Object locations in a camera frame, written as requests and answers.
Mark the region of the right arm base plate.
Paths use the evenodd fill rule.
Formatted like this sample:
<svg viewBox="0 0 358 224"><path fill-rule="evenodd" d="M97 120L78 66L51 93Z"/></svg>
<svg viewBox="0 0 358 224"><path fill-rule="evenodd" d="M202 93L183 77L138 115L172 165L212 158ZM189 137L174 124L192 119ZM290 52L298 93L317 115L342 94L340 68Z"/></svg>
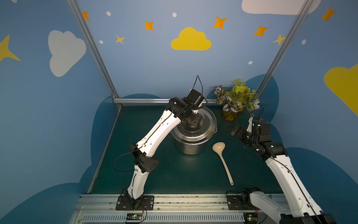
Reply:
<svg viewBox="0 0 358 224"><path fill-rule="evenodd" d="M241 195L226 195L227 205L230 211L253 210L253 208L242 202Z"/></svg>

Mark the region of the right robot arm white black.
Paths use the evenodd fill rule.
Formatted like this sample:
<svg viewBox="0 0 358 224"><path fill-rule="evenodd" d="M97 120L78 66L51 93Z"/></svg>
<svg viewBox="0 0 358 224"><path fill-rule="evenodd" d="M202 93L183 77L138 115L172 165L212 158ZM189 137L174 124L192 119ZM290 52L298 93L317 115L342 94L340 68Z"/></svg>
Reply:
<svg viewBox="0 0 358 224"><path fill-rule="evenodd" d="M242 206L258 208L277 224L335 224L333 215L323 212L305 188L283 145L272 142L270 137L260 139L261 128L261 125L254 125L248 132L237 125L230 134L258 152L279 183L289 209L283 208L258 188L246 188L242 192Z"/></svg>

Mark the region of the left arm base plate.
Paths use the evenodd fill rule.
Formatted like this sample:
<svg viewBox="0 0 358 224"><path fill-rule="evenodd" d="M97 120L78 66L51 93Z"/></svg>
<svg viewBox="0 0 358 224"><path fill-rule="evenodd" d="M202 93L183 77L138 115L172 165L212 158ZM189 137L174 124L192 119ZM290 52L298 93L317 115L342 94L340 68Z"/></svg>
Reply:
<svg viewBox="0 0 358 224"><path fill-rule="evenodd" d="M152 211L154 207L154 196L142 196L136 200L129 195L122 195L118 198L116 204L117 211Z"/></svg>

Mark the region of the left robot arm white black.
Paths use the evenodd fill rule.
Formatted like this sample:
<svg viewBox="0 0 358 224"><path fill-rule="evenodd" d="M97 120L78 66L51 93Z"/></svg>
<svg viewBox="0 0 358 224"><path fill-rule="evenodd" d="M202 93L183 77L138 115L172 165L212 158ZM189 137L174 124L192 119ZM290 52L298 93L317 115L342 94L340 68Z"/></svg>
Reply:
<svg viewBox="0 0 358 224"><path fill-rule="evenodd" d="M135 165L133 177L126 193L129 200L140 202L148 175L158 165L158 159L154 158L157 148L176 126L197 114L203 100L201 94L196 97L170 99L161 117L147 135L136 144L130 145L135 157Z"/></svg>

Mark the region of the stainless steel pot lid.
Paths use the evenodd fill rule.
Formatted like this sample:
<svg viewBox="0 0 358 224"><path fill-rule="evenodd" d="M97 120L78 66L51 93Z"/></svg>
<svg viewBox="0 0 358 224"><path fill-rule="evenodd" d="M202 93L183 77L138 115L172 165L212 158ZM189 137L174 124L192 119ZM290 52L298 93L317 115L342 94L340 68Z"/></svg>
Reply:
<svg viewBox="0 0 358 224"><path fill-rule="evenodd" d="M210 139L217 132L217 120L214 113L207 107L201 108L191 123L185 122L176 126L171 134L177 140L194 142Z"/></svg>

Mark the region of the beige plastic ladle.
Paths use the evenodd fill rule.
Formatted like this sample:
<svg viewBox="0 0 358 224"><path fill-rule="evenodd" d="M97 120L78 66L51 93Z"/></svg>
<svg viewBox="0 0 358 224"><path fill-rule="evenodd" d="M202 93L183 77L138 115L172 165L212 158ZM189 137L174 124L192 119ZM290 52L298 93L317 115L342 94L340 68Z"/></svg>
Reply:
<svg viewBox="0 0 358 224"><path fill-rule="evenodd" d="M229 169L228 169L228 167L227 167L227 164L226 164L226 162L225 162L225 160L224 160L224 158L223 158L223 156L222 156L222 153L223 153L223 151L224 151L224 149L225 149L225 146L226 146L225 143L223 143L223 142L218 142L218 143L215 143L215 144L213 145L212 149L213 149L213 151L216 152L216 153L218 154L218 156L220 157L220 159L221 159L221 161L222 161L222 163L223 163L224 169L225 169L225 171L226 171L228 180L229 180L229 182L230 182L230 185L233 186L233 185L234 185L233 178L232 178L232 176L231 176L231 174L230 174L230 171L229 171Z"/></svg>

